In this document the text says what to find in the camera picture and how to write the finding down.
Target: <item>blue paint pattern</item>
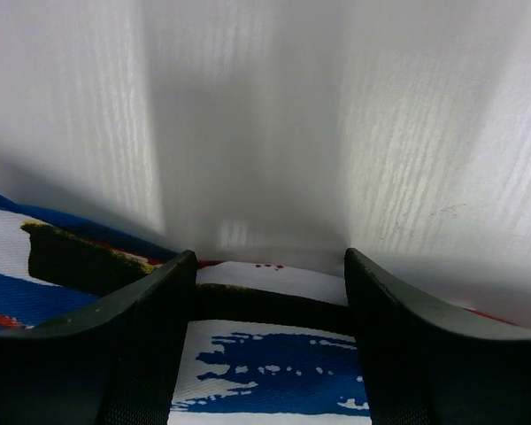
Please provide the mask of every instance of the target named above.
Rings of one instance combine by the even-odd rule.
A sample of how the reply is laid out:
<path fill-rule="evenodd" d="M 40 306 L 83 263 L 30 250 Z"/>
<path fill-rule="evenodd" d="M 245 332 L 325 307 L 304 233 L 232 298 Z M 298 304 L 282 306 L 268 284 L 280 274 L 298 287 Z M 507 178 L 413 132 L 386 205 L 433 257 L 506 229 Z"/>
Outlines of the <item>blue paint pattern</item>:
<path fill-rule="evenodd" d="M 227 365 L 227 371 L 197 378 L 201 385 L 217 379 L 239 384 L 236 395 L 192 398 L 173 403 L 172 410 L 370 416 L 354 343 L 304 334 L 233 332 L 214 336 L 212 344 L 217 351 L 201 352 L 196 359 Z"/>

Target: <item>white textured wall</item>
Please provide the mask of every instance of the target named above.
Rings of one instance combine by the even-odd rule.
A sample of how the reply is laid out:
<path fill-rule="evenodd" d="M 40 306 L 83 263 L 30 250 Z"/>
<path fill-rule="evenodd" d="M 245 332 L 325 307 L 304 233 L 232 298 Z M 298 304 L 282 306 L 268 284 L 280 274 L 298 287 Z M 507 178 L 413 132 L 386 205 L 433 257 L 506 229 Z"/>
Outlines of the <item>white textured wall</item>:
<path fill-rule="evenodd" d="M 531 325 L 531 0 L 2 0 L 0 190 Z"/>

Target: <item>white fabric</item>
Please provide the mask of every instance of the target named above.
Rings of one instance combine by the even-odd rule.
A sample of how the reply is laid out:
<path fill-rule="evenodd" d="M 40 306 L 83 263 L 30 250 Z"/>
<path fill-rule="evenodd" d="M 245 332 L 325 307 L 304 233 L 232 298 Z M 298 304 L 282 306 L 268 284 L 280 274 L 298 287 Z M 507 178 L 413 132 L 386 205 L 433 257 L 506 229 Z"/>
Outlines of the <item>white fabric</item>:
<path fill-rule="evenodd" d="M 331 304 L 348 305 L 342 277 L 294 267 L 227 261 L 199 270 L 196 281 L 269 290 Z"/>

